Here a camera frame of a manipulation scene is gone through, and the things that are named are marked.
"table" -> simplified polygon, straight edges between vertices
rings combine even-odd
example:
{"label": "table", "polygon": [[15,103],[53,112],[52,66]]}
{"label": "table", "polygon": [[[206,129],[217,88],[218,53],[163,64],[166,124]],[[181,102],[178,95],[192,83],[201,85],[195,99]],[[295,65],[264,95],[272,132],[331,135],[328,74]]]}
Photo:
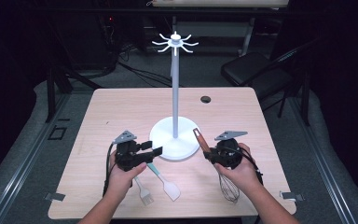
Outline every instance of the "table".
{"label": "table", "polygon": [[[154,7],[287,7],[289,0],[153,0]],[[255,18],[247,22],[178,21],[172,19],[172,29],[182,36],[244,37],[239,55],[245,55],[251,40]]]}
{"label": "table", "polygon": [[[203,103],[202,96],[211,97]],[[172,115],[172,89],[99,89],[95,91],[81,124],[57,192],[62,202],[53,201],[48,216],[53,219],[82,218],[101,198],[106,152],[112,141],[125,130],[136,141],[148,140],[150,130],[161,119]],[[280,191],[290,191],[260,105],[251,88],[180,88],[179,116],[193,120],[210,147],[223,131],[246,131],[238,137],[252,150],[262,171],[267,190],[291,214],[292,201],[282,199]],[[166,179],[181,190],[171,201],[162,183],[148,168],[139,178],[154,198],[144,206],[139,189],[133,186],[113,218],[242,217],[256,215],[255,208],[241,194],[237,203],[222,195],[218,175],[199,149],[185,161],[155,158],[154,164]]]}

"white round base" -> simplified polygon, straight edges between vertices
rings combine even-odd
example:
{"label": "white round base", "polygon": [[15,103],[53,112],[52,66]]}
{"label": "white round base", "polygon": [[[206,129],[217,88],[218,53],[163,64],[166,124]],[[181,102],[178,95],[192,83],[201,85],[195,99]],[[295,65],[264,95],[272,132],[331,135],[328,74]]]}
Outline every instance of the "white round base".
{"label": "white round base", "polygon": [[192,120],[178,117],[178,137],[173,138],[173,121],[172,117],[168,117],[155,124],[150,132],[150,141],[153,141],[153,148],[162,147],[161,158],[183,161],[200,147],[193,133],[195,128],[199,127]]}

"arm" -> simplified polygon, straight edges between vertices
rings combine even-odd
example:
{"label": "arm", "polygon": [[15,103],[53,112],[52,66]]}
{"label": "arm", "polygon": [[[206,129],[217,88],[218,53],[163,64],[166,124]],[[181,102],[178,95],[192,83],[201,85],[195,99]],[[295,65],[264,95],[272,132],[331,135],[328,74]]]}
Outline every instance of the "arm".
{"label": "arm", "polygon": [[[245,144],[240,143],[240,147],[250,152]],[[264,223],[298,223],[260,184],[255,169],[248,160],[242,158],[241,164],[234,170],[228,170],[219,163],[215,163],[214,167],[251,200]]]}
{"label": "arm", "polygon": [[109,223],[118,205],[126,196],[132,179],[146,168],[146,163],[143,162],[132,170],[124,172],[115,166],[115,153],[113,152],[110,156],[111,169],[112,167],[113,169],[109,176],[109,187],[105,195],[79,223]]}

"forearm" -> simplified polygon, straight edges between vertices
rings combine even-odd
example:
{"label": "forearm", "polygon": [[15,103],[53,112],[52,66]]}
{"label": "forearm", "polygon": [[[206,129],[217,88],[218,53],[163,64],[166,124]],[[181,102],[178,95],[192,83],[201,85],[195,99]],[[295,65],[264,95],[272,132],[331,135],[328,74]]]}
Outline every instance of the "forearm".
{"label": "forearm", "polygon": [[251,200],[263,223],[299,223],[261,184],[242,192]]}
{"label": "forearm", "polygon": [[79,223],[109,223],[120,203],[119,198],[106,193]]}

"light blue spatula handle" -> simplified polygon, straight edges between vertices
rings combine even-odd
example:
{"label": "light blue spatula handle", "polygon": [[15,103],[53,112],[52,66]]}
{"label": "light blue spatula handle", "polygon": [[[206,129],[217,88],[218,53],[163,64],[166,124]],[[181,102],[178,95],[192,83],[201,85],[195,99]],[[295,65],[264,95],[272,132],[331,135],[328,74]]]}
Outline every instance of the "light blue spatula handle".
{"label": "light blue spatula handle", "polygon": [[154,166],[154,164],[152,162],[148,163],[147,166],[150,168],[150,170],[152,170],[156,175],[159,175],[159,171],[156,168],[156,166]]}

